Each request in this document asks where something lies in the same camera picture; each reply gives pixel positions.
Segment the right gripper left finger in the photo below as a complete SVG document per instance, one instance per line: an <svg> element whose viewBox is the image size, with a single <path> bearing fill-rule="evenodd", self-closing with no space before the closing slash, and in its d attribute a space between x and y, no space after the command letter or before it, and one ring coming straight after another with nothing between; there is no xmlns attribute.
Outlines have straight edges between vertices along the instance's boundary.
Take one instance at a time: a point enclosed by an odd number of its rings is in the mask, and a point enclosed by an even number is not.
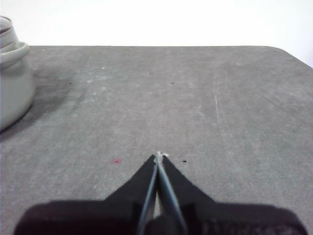
<svg viewBox="0 0 313 235"><path fill-rule="evenodd" d="M23 214L16 235L133 235L152 181L155 156L150 156L120 188L103 200L59 200L36 204Z"/></svg>

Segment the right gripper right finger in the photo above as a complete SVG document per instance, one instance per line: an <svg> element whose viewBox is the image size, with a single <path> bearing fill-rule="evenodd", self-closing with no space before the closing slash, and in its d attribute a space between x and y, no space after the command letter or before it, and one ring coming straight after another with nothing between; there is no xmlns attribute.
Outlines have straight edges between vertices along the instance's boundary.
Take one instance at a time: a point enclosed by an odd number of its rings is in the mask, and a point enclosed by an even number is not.
<svg viewBox="0 0 313 235"><path fill-rule="evenodd" d="M290 210L266 204L218 202L190 182L166 155L158 155L161 201L188 235L306 235Z"/></svg>

